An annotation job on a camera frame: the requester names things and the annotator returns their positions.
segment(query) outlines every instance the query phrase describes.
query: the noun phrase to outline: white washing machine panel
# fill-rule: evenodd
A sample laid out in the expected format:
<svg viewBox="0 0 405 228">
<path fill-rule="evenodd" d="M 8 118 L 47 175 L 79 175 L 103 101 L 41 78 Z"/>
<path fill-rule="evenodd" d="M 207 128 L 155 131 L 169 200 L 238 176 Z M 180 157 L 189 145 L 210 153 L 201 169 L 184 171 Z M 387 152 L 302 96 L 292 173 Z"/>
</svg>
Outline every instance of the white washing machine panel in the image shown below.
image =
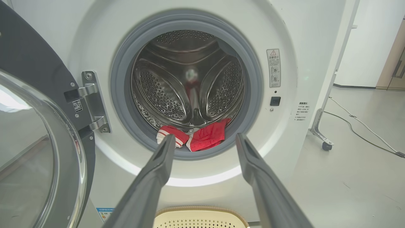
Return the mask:
<svg viewBox="0 0 405 228">
<path fill-rule="evenodd" d="M 82 71 L 97 72 L 111 133 L 96 132 L 96 169 L 90 194 L 95 207 L 114 207 L 151 156 L 151 151 L 128 133 L 111 94 L 115 56 L 127 35 L 140 24 L 164 12 L 187 9 L 219 18 L 239 32 L 255 54 L 255 59 L 246 61 L 257 62 L 262 76 L 261 104 L 247 136 L 287 183 L 314 112 L 335 40 L 345 35 L 338 33 L 342 17 L 346 16 L 343 12 L 353 7 L 351 1 L 341 0 L 12 3 L 14 10 L 56 51 L 78 82 Z M 183 29 L 193 28 L 185 24 Z M 226 35 L 221 38 L 232 39 Z M 280 52 L 280 87 L 269 86 L 268 49 Z M 275 96 L 281 97 L 280 105 L 270 106 L 270 99 Z M 305 106 L 309 106 L 308 112 L 301 113 L 300 108 Z M 159 208 L 196 204 L 226 207 L 249 222 L 259 220 L 251 187 L 241 176 L 236 146 L 208 159 L 174 161 Z"/>
</svg>

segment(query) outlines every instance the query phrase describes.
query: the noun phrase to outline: qr code sticker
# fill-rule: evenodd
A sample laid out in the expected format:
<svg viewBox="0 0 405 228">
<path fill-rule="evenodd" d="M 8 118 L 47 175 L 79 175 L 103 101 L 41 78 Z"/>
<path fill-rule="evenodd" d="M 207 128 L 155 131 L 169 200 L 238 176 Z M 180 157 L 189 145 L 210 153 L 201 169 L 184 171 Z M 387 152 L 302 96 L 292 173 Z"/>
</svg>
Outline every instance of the qr code sticker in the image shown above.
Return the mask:
<svg viewBox="0 0 405 228">
<path fill-rule="evenodd" d="M 83 110 L 80 100 L 74 101 L 73 106 L 75 108 L 75 112 L 80 112 L 81 110 Z"/>
</svg>

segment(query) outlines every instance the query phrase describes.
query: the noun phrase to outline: warning sticker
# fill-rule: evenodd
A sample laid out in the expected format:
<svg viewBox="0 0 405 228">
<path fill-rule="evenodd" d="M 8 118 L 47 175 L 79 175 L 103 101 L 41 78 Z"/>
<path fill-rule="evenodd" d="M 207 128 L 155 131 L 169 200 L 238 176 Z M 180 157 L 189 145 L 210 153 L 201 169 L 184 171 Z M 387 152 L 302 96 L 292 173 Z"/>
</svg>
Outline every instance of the warning sticker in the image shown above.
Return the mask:
<svg viewBox="0 0 405 228">
<path fill-rule="evenodd" d="M 300 102 L 298 104 L 297 112 L 294 116 L 294 121 L 305 121 L 309 112 L 308 102 Z"/>
<path fill-rule="evenodd" d="M 114 211 L 114 208 L 96 208 L 96 209 L 104 223 L 107 222 L 107 219 L 111 216 L 111 214 Z"/>
<path fill-rule="evenodd" d="M 270 87 L 281 86 L 280 51 L 278 49 L 267 50 L 270 70 Z"/>
</svg>

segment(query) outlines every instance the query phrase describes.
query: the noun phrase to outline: beige basket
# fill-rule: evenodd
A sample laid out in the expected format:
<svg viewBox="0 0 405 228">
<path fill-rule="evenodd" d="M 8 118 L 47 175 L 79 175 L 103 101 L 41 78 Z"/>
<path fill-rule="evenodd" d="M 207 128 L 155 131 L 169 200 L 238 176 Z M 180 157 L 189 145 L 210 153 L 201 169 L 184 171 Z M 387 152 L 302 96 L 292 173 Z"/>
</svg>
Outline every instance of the beige basket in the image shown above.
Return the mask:
<svg viewBox="0 0 405 228">
<path fill-rule="evenodd" d="M 153 228 L 248 228 L 238 213 L 213 206 L 175 206 L 156 214 Z"/>
</svg>

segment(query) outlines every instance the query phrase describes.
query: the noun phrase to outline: metal hinge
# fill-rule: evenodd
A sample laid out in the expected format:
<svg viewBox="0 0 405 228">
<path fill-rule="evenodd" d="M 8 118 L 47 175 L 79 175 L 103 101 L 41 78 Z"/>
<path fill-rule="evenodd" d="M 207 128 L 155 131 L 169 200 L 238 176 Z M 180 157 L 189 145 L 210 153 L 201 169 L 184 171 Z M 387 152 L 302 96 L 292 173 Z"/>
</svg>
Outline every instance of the metal hinge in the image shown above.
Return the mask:
<svg viewBox="0 0 405 228">
<path fill-rule="evenodd" d="M 101 133 L 111 132 L 102 96 L 98 88 L 96 73 L 94 71 L 83 71 L 81 73 L 81 78 L 83 87 L 78 88 L 77 92 L 79 93 L 79 96 L 86 100 L 92 118 L 90 128 L 92 130 L 98 129 Z"/>
</svg>

